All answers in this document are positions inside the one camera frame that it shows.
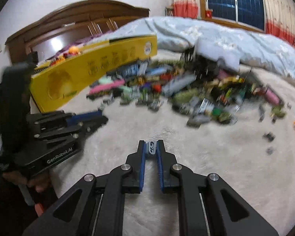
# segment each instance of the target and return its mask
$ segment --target human hand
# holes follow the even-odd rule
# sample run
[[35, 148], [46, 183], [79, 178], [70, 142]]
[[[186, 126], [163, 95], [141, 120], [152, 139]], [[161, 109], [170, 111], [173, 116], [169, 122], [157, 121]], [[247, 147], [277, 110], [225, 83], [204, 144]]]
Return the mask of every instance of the human hand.
[[43, 192], [50, 186], [50, 175], [48, 171], [43, 172], [30, 180], [27, 180], [27, 178], [19, 171], [4, 172], [2, 173], [2, 176], [15, 185], [25, 184], [28, 187], [35, 187], [35, 190], [38, 193]]

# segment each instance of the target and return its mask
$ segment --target red curtain bottom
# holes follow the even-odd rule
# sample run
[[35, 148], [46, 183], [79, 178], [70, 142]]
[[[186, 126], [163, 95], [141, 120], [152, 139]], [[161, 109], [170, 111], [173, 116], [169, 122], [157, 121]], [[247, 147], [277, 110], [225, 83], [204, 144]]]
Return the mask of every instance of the red curtain bottom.
[[197, 18], [198, 5], [191, 2], [175, 2], [174, 3], [174, 16], [184, 18]]
[[278, 27], [272, 21], [266, 22], [265, 32], [267, 34], [272, 34], [290, 44], [293, 44], [295, 41], [295, 35], [287, 31], [286, 29]]

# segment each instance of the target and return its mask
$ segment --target fluffy rug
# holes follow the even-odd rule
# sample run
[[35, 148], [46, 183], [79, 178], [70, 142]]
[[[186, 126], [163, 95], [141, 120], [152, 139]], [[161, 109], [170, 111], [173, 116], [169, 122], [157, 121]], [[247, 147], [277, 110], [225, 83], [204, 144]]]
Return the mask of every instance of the fluffy rug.
[[[123, 164], [128, 154], [136, 152], [139, 140], [163, 139], [166, 150], [179, 163], [198, 174], [218, 173], [279, 235], [286, 235], [295, 224], [295, 87], [277, 75], [253, 70], [291, 103], [284, 119], [273, 124], [267, 106], [260, 123], [256, 107], [238, 112], [234, 126], [211, 122], [193, 129], [186, 127], [187, 117], [175, 114], [166, 102], [153, 113], [134, 102], [121, 107], [116, 100], [104, 111], [109, 122], [86, 140], [84, 151], [53, 169], [57, 195], [87, 173], [99, 176]], [[87, 100], [88, 91], [83, 90], [62, 109], [75, 113], [96, 109], [101, 100]], [[270, 131], [276, 136], [272, 143], [262, 137]], [[273, 154], [266, 153], [268, 147], [275, 149]], [[161, 193], [155, 160], [146, 162], [143, 192], [126, 196], [123, 235], [179, 235], [177, 196]]]

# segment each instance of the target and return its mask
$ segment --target silver screw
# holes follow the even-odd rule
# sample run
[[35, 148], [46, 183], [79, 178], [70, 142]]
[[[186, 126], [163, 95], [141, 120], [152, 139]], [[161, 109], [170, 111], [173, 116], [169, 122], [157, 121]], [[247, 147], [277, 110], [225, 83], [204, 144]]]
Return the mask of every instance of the silver screw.
[[210, 174], [210, 179], [212, 181], [217, 181], [219, 179], [219, 175], [215, 174], [215, 173], [212, 173], [212, 174]]
[[176, 164], [173, 165], [173, 169], [174, 170], [181, 170], [182, 166], [180, 164], [176, 163]]
[[131, 166], [129, 164], [122, 164], [121, 165], [122, 170], [129, 170], [130, 168], [131, 168]]
[[87, 174], [84, 176], [84, 180], [87, 182], [91, 182], [91, 181], [93, 181], [93, 179], [94, 179], [94, 176], [91, 174]]

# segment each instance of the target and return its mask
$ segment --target yellow box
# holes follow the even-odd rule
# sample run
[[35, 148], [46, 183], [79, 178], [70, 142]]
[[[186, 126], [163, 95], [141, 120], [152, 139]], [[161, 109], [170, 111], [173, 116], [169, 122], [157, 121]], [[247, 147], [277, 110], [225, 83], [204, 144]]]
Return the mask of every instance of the yellow box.
[[31, 95], [41, 112], [58, 109], [107, 71], [157, 54], [155, 35], [112, 39], [82, 49], [76, 55], [31, 77]]

